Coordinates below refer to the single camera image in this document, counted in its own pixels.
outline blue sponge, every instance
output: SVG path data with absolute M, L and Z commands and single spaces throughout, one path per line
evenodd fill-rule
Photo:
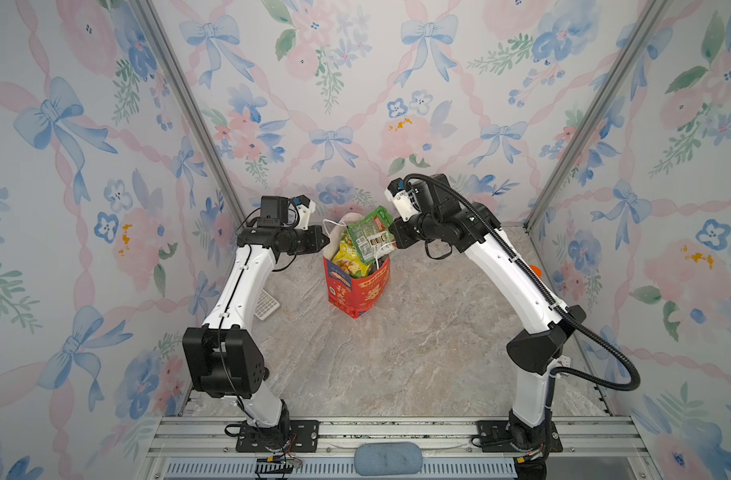
M 421 449 L 415 443 L 371 443 L 355 450 L 355 472 L 364 477 L 411 475 L 423 465 Z

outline snack package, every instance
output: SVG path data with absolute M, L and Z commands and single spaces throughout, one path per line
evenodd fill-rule
M 360 222 L 348 225 L 347 231 L 361 262 L 371 265 L 395 249 L 395 237 L 390 234 L 392 216 L 383 206 L 378 206 Z
M 352 278 L 368 276 L 369 266 L 360 261 L 350 233 L 347 230 L 342 232 L 342 241 L 339 244 L 339 253 L 333 256 L 332 262 L 340 266 Z

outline wires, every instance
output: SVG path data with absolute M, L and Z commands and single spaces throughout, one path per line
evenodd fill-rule
M 246 255 L 246 262 L 245 262 L 245 264 L 243 264 L 243 268 L 240 269 L 240 274 L 237 276 L 237 281 L 235 282 L 235 288 L 232 290 L 232 295 L 230 295 L 230 299 L 227 300 L 227 303 L 226 303 L 227 305 L 229 305 L 232 302 L 232 299 L 235 296 L 235 292 L 237 291 L 237 286 L 240 284 L 240 279 L 243 278 L 243 273 L 246 271 L 246 267 L 248 266 L 248 260 L 251 258 L 252 253 L 253 253 L 253 249 L 251 248 L 251 245 L 248 244 L 248 255 Z M 241 410 L 243 410 L 243 413 L 246 414 L 246 417 L 250 418 L 251 420 L 254 420 L 254 418 L 251 415 L 249 415 L 248 412 L 246 412 L 245 405 L 243 404 L 243 399 L 240 398 L 240 395 L 237 394 L 237 389 L 235 388 L 235 385 L 232 383 L 232 378 L 230 377 L 230 371 L 226 369 L 226 362 L 224 361 L 226 352 L 224 351 L 224 349 L 222 349 L 222 345 L 221 345 L 222 322 L 224 322 L 224 314 L 222 314 L 222 317 L 219 319 L 219 327 L 217 328 L 217 344 L 219 345 L 219 358 L 222 361 L 222 367 L 224 368 L 224 375 L 226 376 L 226 379 L 230 382 L 232 391 L 235 393 L 235 403 L 237 404 L 238 407 L 240 407 Z M 228 436 L 232 436 L 227 432 L 228 427 L 230 427 L 230 426 L 227 426 L 224 428 L 224 433 L 226 433 L 226 435 L 228 435 Z
M 410 180 L 417 179 L 417 180 L 424 180 L 425 182 L 429 184 L 435 185 L 437 188 L 447 192 L 454 198 L 456 198 L 460 204 L 462 204 L 467 210 L 469 210 L 473 215 L 475 215 L 475 218 L 477 218 L 488 230 L 488 233 L 491 234 L 491 236 L 494 237 L 494 240 L 501 246 L 501 248 L 509 255 L 514 263 L 521 269 L 523 272 L 528 276 L 529 279 L 531 279 L 531 282 L 539 289 L 541 294 L 543 295 L 544 299 L 550 304 L 550 306 L 553 306 L 555 312 L 557 312 L 562 320 L 565 320 L 568 325 L 572 326 L 574 329 L 578 330 L 579 332 L 582 332 L 584 335 L 590 338 L 590 340 L 596 342 L 598 345 L 602 346 L 606 351 L 608 351 L 611 355 L 613 355 L 616 360 L 619 360 L 619 362 L 624 365 L 624 368 L 627 369 L 629 372 L 629 382 L 628 383 L 615 383 L 615 382 L 609 382 L 608 380 L 597 378 L 596 376 L 590 375 L 588 373 L 582 372 L 581 370 L 575 370 L 568 367 L 555 367 L 550 371 L 550 374 L 554 375 L 557 373 L 567 373 L 569 375 L 577 376 L 581 379 L 589 380 L 590 382 L 594 382 L 599 386 L 606 387 L 607 389 L 612 390 L 621 390 L 621 391 L 630 391 L 637 389 L 640 386 L 640 374 L 638 373 L 637 369 L 635 368 L 635 365 L 615 346 L 611 345 L 609 342 L 604 340 L 601 336 L 599 336 L 597 333 L 593 332 L 592 330 L 588 329 L 586 326 L 582 325 L 580 322 L 576 321 L 568 312 L 563 310 L 561 306 L 556 305 L 557 301 L 552 297 L 552 294 L 550 293 L 550 290 L 542 283 L 541 279 L 531 270 L 531 267 L 526 264 L 523 259 L 519 258 L 517 252 L 514 251 L 514 249 L 501 237 L 501 235 L 496 231 L 496 229 L 490 225 L 488 222 L 485 221 L 482 215 L 480 215 L 480 212 L 478 212 L 474 206 L 472 206 L 472 203 L 470 203 L 469 200 L 467 200 L 463 195 L 459 194 L 456 190 L 449 187 L 448 185 L 442 183 L 441 181 L 428 177 L 427 175 L 422 174 L 409 174 L 406 175 L 403 178 L 403 183 L 405 185 L 405 189 L 409 191 L 411 189 Z
M 283 270 L 285 270 L 286 268 L 291 266 L 291 264 L 294 262 L 294 260 L 296 260 L 296 255 L 294 255 L 294 258 L 291 259 L 291 261 L 288 263 L 288 265 L 284 266 L 283 268 L 273 270 L 273 272 L 282 272 Z

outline black mounting plate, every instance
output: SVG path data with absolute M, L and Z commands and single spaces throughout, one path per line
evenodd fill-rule
M 317 420 L 291 420 L 291 452 L 314 453 L 317 450 L 318 427 Z M 237 435 L 235 452 L 240 453 L 267 453 L 261 438 L 254 434 L 254 431 L 243 422 L 240 424 L 240 433 Z
M 508 420 L 477 420 L 477 434 L 480 436 L 480 439 L 483 442 L 486 441 L 492 441 L 496 442 L 498 439 L 504 440 L 505 438 L 510 438 L 510 434 L 507 431 L 507 424 L 509 423 Z M 550 422 L 551 430 L 552 430 L 552 443 L 550 447 L 550 452 L 562 452 L 563 451 L 563 443 L 561 442 L 560 436 L 558 435 L 557 438 L 554 437 L 554 434 L 557 433 L 557 428 L 555 428 L 555 423 Z M 506 443 L 505 445 L 501 446 L 483 446 L 483 452 L 484 453 L 493 453 L 493 452 L 520 452 L 520 450 L 517 450 L 511 443 Z

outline green snack package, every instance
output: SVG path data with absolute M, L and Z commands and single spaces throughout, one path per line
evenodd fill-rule
M 374 253 L 381 257 L 395 249 L 395 237 L 387 230 L 390 225 L 392 216 L 384 206 L 378 206 L 357 224 L 347 226 L 363 264 L 376 262 Z

